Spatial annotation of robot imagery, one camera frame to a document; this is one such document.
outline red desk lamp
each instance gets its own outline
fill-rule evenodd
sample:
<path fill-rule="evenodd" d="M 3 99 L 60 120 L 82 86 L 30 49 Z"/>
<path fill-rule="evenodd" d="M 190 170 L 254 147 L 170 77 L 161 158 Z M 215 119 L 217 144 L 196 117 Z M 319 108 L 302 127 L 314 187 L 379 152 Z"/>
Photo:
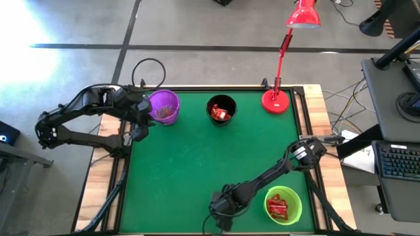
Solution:
<path fill-rule="evenodd" d="M 280 82 L 282 80 L 280 73 L 282 70 L 283 57 L 289 47 L 294 28 L 313 29 L 321 26 L 320 17 L 314 9 L 314 2 L 315 0 L 299 0 L 295 11 L 290 15 L 286 22 L 289 31 L 284 37 L 282 46 L 280 47 L 276 82 L 274 83 L 274 88 L 266 91 L 261 100 L 263 108 L 270 113 L 281 114 L 289 107 L 289 97 L 285 92 L 280 90 Z"/>

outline lamp base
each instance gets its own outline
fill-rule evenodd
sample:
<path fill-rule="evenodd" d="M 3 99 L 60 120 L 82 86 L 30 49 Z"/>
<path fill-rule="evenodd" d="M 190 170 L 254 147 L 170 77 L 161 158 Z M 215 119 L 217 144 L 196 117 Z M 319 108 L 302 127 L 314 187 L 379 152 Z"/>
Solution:
<path fill-rule="evenodd" d="M 273 100 L 274 90 L 270 89 L 264 93 L 261 99 L 262 107 L 269 113 L 281 114 L 289 107 L 289 96 L 279 90 L 277 98 Z"/>

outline green bowl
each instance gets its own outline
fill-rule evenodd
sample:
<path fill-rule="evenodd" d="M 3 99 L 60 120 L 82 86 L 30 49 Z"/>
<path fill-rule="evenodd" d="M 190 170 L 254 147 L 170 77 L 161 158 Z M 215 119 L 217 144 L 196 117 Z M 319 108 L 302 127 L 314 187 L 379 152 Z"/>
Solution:
<path fill-rule="evenodd" d="M 286 203 L 288 205 L 287 208 L 287 216 L 288 220 L 284 219 L 274 219 L 271 217 L 270 213 L 268 213 L 267 208 L 267 199 L 271 199 L 275 194 L 280 194 L 280 197 L 284 200 L 286 200 Z M 299 221 L 302 215 L 302 202 L 299 196 L 295 191 L 293 191 L 289 187 L 285 186 L 274 186 L 268 190 L 268 193 L 265 195 L 264 200 L 264 209 L 265 212 L 267 212 L 268 217 L 270 217 L 271 220 L 276 222 L 277 224 L 281 224 L 283 226 L 290 226 L 291 224 L 294 224 Z"/>

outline white paper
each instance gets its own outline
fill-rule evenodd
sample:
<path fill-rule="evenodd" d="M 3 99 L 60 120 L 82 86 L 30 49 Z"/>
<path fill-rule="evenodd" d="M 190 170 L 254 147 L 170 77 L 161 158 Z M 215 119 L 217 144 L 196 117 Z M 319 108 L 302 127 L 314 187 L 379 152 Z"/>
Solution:
<path fill-rule="evenodd" d="M 346 138 L 345 142 L 347 142 L 355 138 L 357 134 L 344 130 L 341 132 L 341 136 Z M 343 165 L 375 174 L 375 154 L 373 154 L 372 146 L 366 147 L 344 158 Z"/>

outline wooden table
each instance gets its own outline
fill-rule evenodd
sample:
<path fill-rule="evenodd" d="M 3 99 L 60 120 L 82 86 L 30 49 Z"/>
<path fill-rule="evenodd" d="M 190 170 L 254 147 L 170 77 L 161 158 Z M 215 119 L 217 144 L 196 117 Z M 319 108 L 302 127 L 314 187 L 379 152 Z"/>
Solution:
<path fill-rule="evenodd" d="M 310 117 L 310 123 L 314 135 L 330 135 L 331 125 L 329 117 L 327 115 L 327 109 L 322 95 L 320 85 L 283 85 L 285 87 L 291 86 L 302 86 L 304 87 L 304 95 L 306 98 L 306 106 Z M 299 111 L 299 118 L 301 119 L 301 128 L 303 134 L 307 134 L 305 127 L 305 121 L 303 120 L 303 107 L 301 105 L 300 98 L 297 96 L 297 107 Z M 98 135 L 108 136 L 111 134 L 117 134 L 120 128 L 120 121 L 114 117 L 108 115 L 102 116 L 100 124 L 100 130 Z M 336 154 L 335 148 L 328 147 L 328 152 Z M 96 149 L 93 152 L 92 161 L 97 160 L 107 154 L 103 149 Z M 100 207 L 105 201 L 108 192 L 108 183 L 110 181 L 110 173 L 112 169 L 113 159 L 107 157 L 97 163 L 95 163 L 88 172 L 87 181 L 82 192 L 81 206 L 79 211 L 76 213 L 77 220 L 73 223 L 75 230 L 83 229 L 90 220 L 96 215 Z M 119 165 L 119 171 L 121 172 L 123 165 Z M 340 162 L 337 158 L 330 155 L 325 155 L 321 158 L 320 167 L 322 171 L 322 178 L 324 181 L 325 193 L 328 201 L 332 204 L 334 209 L 337 211 L 339 216 L 352 228 L 356 228 L 354 221 L 353 211 L 348 199 L 347 188 L 341 170 Z M 114 201 L 114 204 L 110 211 L 110 217 L 108 218 L 108 229 L 113 228 L 116 203 L 118 199 Z M 316 208 L 318 218 L 320 219 L 320 227 L 326 228 L 324 219 L 324 213 L 321 204 L 316 200 Z"/>

